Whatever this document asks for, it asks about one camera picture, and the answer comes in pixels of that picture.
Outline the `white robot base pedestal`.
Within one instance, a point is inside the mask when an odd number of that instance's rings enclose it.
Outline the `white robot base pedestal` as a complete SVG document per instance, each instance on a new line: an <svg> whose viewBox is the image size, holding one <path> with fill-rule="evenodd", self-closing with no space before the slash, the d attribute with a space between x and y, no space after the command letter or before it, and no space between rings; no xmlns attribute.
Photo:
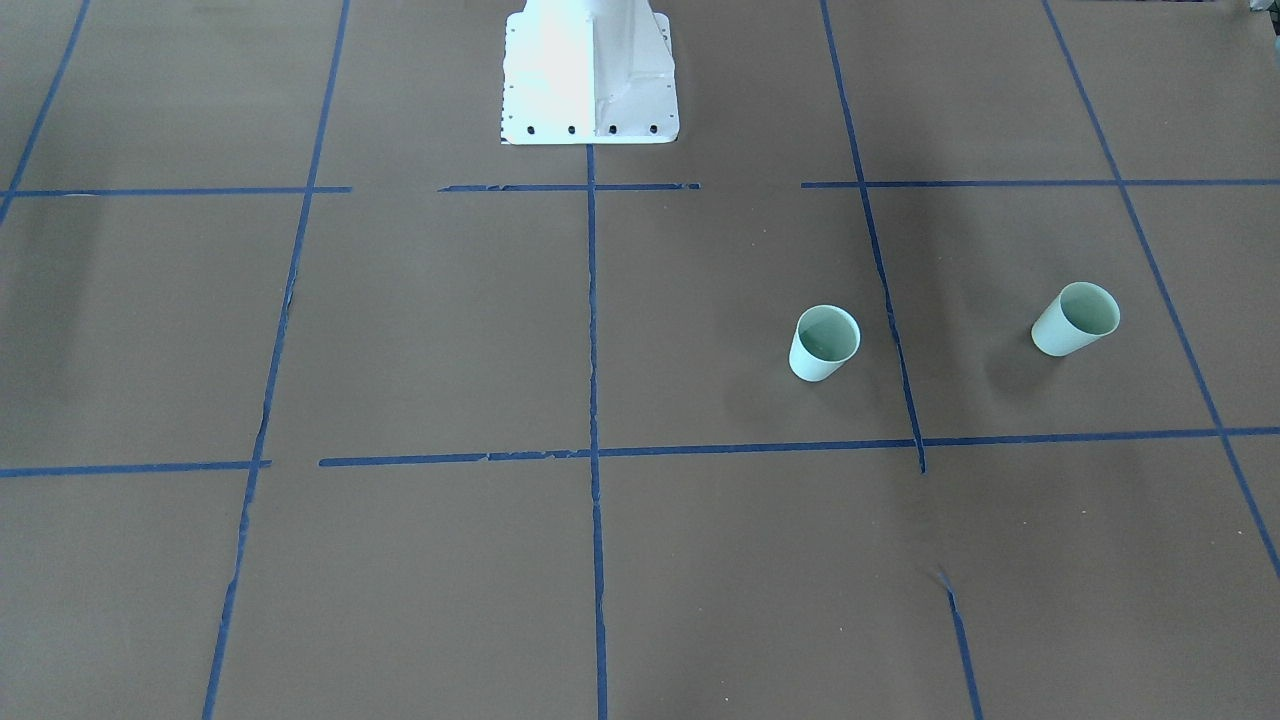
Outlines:
<svg viewBox="0 0 1280 720"><path fill-rule="evenodd" d="M503 143L680 136L672 27L649 1L527 1L506 18L502 69Z"/></svg>

